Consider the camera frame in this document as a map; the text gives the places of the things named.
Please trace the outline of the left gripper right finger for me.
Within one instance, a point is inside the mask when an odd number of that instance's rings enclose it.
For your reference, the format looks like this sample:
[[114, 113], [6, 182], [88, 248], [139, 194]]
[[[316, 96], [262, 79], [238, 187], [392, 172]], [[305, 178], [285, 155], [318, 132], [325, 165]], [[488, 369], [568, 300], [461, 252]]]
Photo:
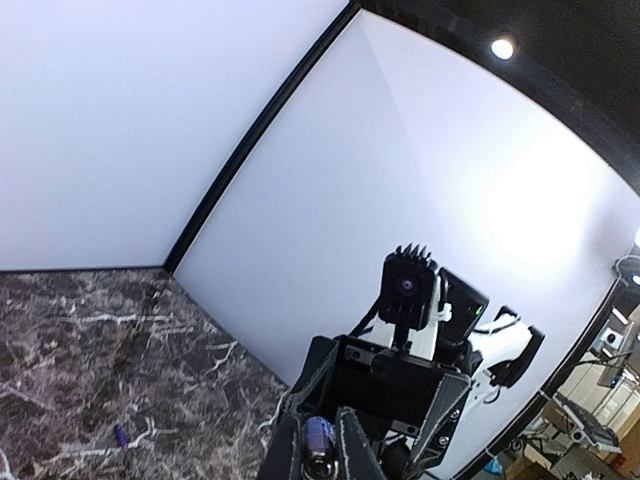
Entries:
[[338, 478], [343, 480], [384, 480], [385, 475], [369, 445], [356, 413], [339, 407], [335, 418]]

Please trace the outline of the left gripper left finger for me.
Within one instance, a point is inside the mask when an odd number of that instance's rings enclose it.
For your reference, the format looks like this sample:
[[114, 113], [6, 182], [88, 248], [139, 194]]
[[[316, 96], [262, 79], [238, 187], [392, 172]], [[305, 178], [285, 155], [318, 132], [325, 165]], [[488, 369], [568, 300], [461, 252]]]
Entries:
[[302, 426], [297, 415], [283, 415], [257, 474], [257, 480], [301, 479]]

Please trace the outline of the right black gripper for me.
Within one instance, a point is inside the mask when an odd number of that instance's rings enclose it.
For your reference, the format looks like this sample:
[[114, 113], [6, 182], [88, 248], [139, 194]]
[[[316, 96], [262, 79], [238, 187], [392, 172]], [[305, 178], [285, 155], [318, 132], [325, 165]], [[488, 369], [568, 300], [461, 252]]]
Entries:
[[310, 416], [335, 422], [329, 400], [339, 347], [339, 405], [355, 410], [367, 435], [417, 435], [402, 479], [438, 466], [451, 443], [471, 389], [456, 368], [343, 335], [312, 339], [302, 371], [282, 404], [282, 423]]

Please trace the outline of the blue battery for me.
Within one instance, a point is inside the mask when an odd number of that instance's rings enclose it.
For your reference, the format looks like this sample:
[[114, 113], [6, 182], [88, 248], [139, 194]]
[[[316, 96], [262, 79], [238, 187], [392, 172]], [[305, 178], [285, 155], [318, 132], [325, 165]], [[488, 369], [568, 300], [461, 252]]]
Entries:
[[301, 474], [303, 479], [310, 480], [338, 477], [335, 432], [324, 417], [309, 417], [303, 426]]
[[129, 441], [124, 428], [120, 424], [116, 424], [114, 426], [114, 433], [116, 435], [119, 446], [123, 450], [126, 450], [129, 447]]

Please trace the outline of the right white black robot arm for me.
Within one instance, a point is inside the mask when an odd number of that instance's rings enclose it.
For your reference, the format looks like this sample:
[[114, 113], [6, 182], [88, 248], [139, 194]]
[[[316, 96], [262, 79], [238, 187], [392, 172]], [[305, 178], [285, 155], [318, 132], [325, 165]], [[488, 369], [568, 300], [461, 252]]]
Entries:
[[284, 397], [266, 479], [417, 479], [458, 425], [526, 372], [542, 333], [425, 258], [389, 255], [378, 298], [346, 335], [315, 337]]

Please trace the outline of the right black frame post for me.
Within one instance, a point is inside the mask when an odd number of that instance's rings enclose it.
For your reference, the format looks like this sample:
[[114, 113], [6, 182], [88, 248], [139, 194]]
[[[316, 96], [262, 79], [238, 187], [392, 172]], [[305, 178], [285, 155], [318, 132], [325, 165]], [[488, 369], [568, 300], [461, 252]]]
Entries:
[[450, 476], [453, 480], [468, 480], [477, 474], [481, 468], [490, 460], [491, 454], [497, 454], [506, 448], [507, 444], [520, 434], [526, 425], [528, 425], [538, 413], [546, 400], [551, 398], [558, 388], [569, 377], [571, 371], [576, 367], [579, 360], [587, 352], [597, 334], [603, 328], [611, 308], [614, 306], [615, 300], [629, 291], [621, 280], [616, 280], [607, 291], [601, 305], [588, 323], [586, 329], [580, 335], [578, 340], [568, 350], [565, 357], [542, 384], [540, 389], [525, 404], [524, 408], [515, 416], [515, 418], [495, 436], [490, 442], [486, 442], [484, 449], [478, 453], [463, 469], [455, 475]]

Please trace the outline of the black frame post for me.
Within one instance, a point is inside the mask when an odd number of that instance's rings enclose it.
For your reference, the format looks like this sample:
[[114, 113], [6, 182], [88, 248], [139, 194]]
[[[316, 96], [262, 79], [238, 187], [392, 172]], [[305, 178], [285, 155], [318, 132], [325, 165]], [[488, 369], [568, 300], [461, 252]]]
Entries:
[[173, 276], [184, 260], [193, 242], [216, 208], [222, 196], [241, 170], [250, 154], [267, 132], [273, 121], [284, 108], [291, 96], [303, 83], [307, 75], [316, 66], [322, 56], [351, 23], [361, 9], [360, 1], [348, 1], [334, 20], [326, 27], [318, 39], [311, 45], [302, 59], [282, 82], [237, 146], [231, 152], [219, 173], [207, 189], [203, 198], [186, 223], [184, 229], [169, 251], [162, 269]]
[[524, 408], [515, 416], [515, 418], [495, 436], [490, 442], [486, 442], [484, 449], [478, 453], [463, 469], [455, 475], [450, 476], [453, 480], [468, 480], [477, 474], [481, 468], [490, 460], [491, 454], [497, 454], [506, 448], [507, 444], [520, 434], [526, 425], [528, 425], [538, 413], [546, 400], [551, 398], [558, 388], [569, 377], [571, 371], [576, 367], [579, 360], [587, 352], [597, 334], [603, 328], [611, 308], [614, 306], [615, 300], [629, 291], [621, 280], [616, 280], [607, 291], [601, 305], [588, 323], [586, 329], [580, 335], [578, 340], [568, 350], [565, 357], [542, 384], [540, 389], [525, 404]]

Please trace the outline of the left black frame post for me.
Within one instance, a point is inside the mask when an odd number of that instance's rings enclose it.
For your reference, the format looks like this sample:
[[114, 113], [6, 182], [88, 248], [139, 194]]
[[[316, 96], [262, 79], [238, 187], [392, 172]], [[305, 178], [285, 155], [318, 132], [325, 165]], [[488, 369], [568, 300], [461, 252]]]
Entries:
[[273, 121], [284, 108], [291, 96], [303, 83], [307, 75], [316, 66], [322, 56], [351, 23], [361, 9], [360, 1], [348, 1], [334, 20], [326, 27], [318, 39], [311, 45], [302, 59], [282, 82], [237, 146], [231, 152], [219, 173], [207, 189], [203, 198], [186, 223], [184, 229], [169, 251], [162, 269], [173, 276], [184, 260], [193, 242], [216, 208], [222, 196], [241, 170], [250, 154], [267, 132]]

